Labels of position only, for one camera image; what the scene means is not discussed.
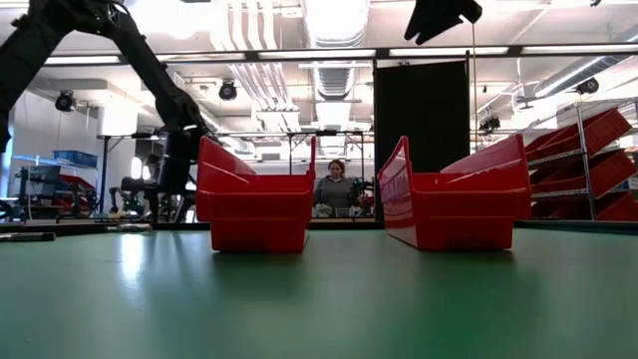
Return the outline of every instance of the blue bin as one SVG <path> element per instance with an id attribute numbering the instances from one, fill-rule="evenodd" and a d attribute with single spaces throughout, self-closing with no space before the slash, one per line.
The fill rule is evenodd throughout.
<path id="1" fill-rule="evenodd" d="M 74 165 L 80 165 L 92 169 L 98 167 L 98 157 L 80 151 L 53 151 L 56 160 L 67 160 Z"/>

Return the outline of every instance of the ceiling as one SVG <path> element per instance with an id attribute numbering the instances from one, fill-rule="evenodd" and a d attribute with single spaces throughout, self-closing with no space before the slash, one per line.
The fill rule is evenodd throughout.
<path id="1" fill-rule="evenodd" d="M 137 0 L 136 4 L 133 1 L 128 2 L 140 28 L 148 36 L 148 42 L 156 53 L 215 50 L 210 41 L 210 29 L 206 29 L 206 26 L 213 22 L 210 20 L 212 15 L 208 4 L 172 4 L 165 11 L 154 10 L 151 16 L 141 10 L 145 9 L 141 7 L 141 4 L 154 2 L 157 5 L 156 1 L 159 0 Z M 616 35 L 638 23 L 634 20 L 638 19 L 638 1 L 603 0 L 598 7 L 589 7 L 588 0 L 478 1 L 484 10 L 482 18 L 476 25 L 474 42 L 477 45 L 611 42 Z M 273 4 L 274 39 L 277 47 L 280 49 L 307 47 L 300 0 L 273 0 Z M 416 46 L 403 38 L 413 7 L 414 1 L 371 0 L 364 46 Z M 326 21 L 339 23 L 338 11 L 336 9 L 332 15 L 333 18 Z M 0 10 L 0 37 L 5 39 L 9 36 L 12 31 L 10 21 L 23 12 L 24 9 Z M 244 9 L 244 27 L 247 16 Z M 468 46 L 473 43 L 472 33 L 472 26 L 464 24 L 438 36 L 425 46 Z M 56 54 L 84 55 L 117 52 L 115 45 L 104 38 L 74 33 L 64 39 Z M 517 71 L 515 59 L 477 60 L 476 73 L 473 74 L 472 80 L 476 80 L 478 91 L 476 95 L 474 92 L 471 95 L 472 109 L 473 111 L 480 109 L 512 84 L 519 81 L 523 83 L 542 81 L 578 59 L 578 57 L 526 58 L 520 61 L 520 74 Z M 395 65 L 397 64 L 380 63 L 380 66 Z M 300 125 L 315 122 L 317 113 L 314 109 L 317 95 L 313 89 L 311 71 L 300 69 L 299 64 L 293 63 L 282 64 L 282 69 L 293 103 L 299 108 Z M 202 106 L 219 118 L 225 129 L 255 130 L 254 119 L 251 119 L 253 101 L 238 84 L 238 96 L 235 100 L 222 101 L 217 95 L 221 80 L 233 77 L 228 66 L 171 65 L 168 70 L 184 79 L 185 88 L 200 101 Z M 40 90 L 45 92 L 50 91 L 51 94 L 58 90 L 60 85 L 56 84 L 56 81 L 59 80 L 81 80 L 79 84 L 83 84 L 82 86 L 85 86 L 87 81 L 95 84 L 96 80 L 104 80 L 109 84 L 104 89 L 101 88 L 98 91 L 79 89 L 76 91 L 76 96 L 95 106 L 103 105 L 113 97 L 130 98 L 140 106 L 141 126 L 161 124 L 153 111 L 153 96 L 142 89 L 140 79 L 129 67 L 56 67 L 45 68 L 39 75 L 45 81 L 34 86 L 40 87 Z M 636 77 L 638 77 L 638 62 L 631 58 L 614 67 L 613 72 L 609 70 L 606 81 L 620 84 Z M 356 69 L 351 98 L 353 104 L 350 111 L 350 120 L 353 122 L 372 122 L 372 80 L 370 68 Z M 623 91 L 616 89 L 614 96 L 629 97 L 634 87 L 632 80 L 623 85 Z M 551 106 L 567 100 L 569 95 L 566 95 L 564 99 L 554 100 Z M 507 124 L 507 119 L 515 114 L 510 106 L 494 110 L 502 113 L 501 121 L 504 127 L 514 127 Z"/>

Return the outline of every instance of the woman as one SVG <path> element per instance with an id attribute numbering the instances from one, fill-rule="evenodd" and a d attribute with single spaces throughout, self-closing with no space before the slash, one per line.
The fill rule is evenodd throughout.
<path id="1" fill-rule="evenodd" d="M 339 160 L 333 160 L 328 165 L 328 170 L 330 174 L 317 183 L 314 204 L 326 204 L 333 209 L 349 208 L 352 184 L 344 176 L 346 166 Z"/>

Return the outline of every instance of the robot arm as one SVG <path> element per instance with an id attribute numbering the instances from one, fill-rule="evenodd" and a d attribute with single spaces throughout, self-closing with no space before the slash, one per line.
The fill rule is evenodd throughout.
<path id="1" fill-rule="evenodd" d="M 113 40 L 155 95 L 168 131 L 159 187 L 183 190 L 199 138 L 209 130 L 197 103 L 172 82 L 126 7 L 116 0 L 31 0 L 28 14 L 13 25 L 17 30 L 0 47 L 0 153 L 11 139 L 11 108 L 64 37 L 80 31 Z"/>

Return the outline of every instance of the black curtain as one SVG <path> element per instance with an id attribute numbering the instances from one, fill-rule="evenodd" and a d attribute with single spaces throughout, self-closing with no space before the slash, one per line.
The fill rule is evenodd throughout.
<path id="1" fill-rule="evenodd" d="M 470 154 L 466 61 L 377 68 L 374 82 L 376 172 L 401 136 L 410 139 L 415 173 L 436 173 Z M 376 209 L 383 220 L 378 195 Z"/>

